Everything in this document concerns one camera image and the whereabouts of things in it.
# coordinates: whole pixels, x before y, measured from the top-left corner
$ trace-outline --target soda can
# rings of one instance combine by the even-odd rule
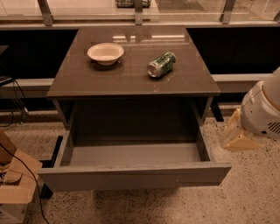
[[[160,77],[172,69],[176,62],[173,52],[165,52],[158,58],[151,61],[147,66],[148,74],[151,77]]]

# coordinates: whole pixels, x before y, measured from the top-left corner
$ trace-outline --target black wire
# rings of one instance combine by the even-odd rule
[[[36,182],[36,186],[37,186],[37,189],[38,189],[38,200],[39,200],[39,204],[40,204],[40,210],[41,210],[41,214],[42,214],[42,217],[44,218],[45,222],[47,224],[49,224],[48,220],[46,219],[45,215],[44,215],[44,211],[43,211],[43,206],[42,206],[42,201],[41,201],[41,198],[40,198],[40,190],[39,190],[39,184],[38,184],[38,181],[34,175],[34,173],[29,169],[29,167],[25,164],[24,161],[22,161],[19,157],[16,157],[15,155],[13,155],[12,153],[10,153],[1,143],[0,143],[1,147],[8,153],[10,154],[11,156],[13,156],[14,158],[16,158],[18,161],[20,161],[25,167],[26,169],[30,172],[30,174],[33,176],[35,182]]]
[[[17,100],[18,99],[18,95],[17,95],[17,91],[16,91],[16,87],[15,87],[15,81],[13,79],[12,79],[12,86],[13,86],[13,89],[14,89],[15,98]]]
[[[25,94],[24,94],[24,91],[23,91],[23,89],[18,85],[18,82],[14,79],[14,78],[11,78],[12,79],[12,81],[15,83],[17,83],[17,86],[18,86],[18,88],[19,88],[19,90],[20,90],[20,92],[21,92],[21,94],[23,95],[23,97],[24,98],[26,98],[25,97]]]
[[[7,115],[4,119],[2,119],[0,122],[3,122],[5,120],[7,120],[9,116],[11,116],[10,123],[8,123],[6,125],[0,125],[1,128],[7,128],[7,127],[9,127],[13,123],[13,121],[14,121],[14,112],[10,112],[10,114]]]

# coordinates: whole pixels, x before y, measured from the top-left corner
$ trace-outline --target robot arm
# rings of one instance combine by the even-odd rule
[[[231,151],[253,150],[262,147],[258,137],[280,138],[280,67],[244,96],[220,143]]]

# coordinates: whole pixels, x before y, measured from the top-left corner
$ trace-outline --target speckled floor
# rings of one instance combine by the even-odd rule
[[[225,121],[233,110],[222,110]],[[280,140],[232,153],[219,146],[225,122],[211,114],[205,131],[217,161],[233,168],[220,186],[105,192],[55,192],[43,199],[50,223],[279,223]],[[25,124],[1,128],[22,151],[49,159],[64,128],[56,112],[31,113]],[[24,223],[44,223],[37,193]]]

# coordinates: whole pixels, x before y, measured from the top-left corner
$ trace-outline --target ceramic bowl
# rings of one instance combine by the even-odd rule
[[[87,51],[90,59],[103,66],[113,65],[124,53],[123,47],[113,43],[93,45]]]

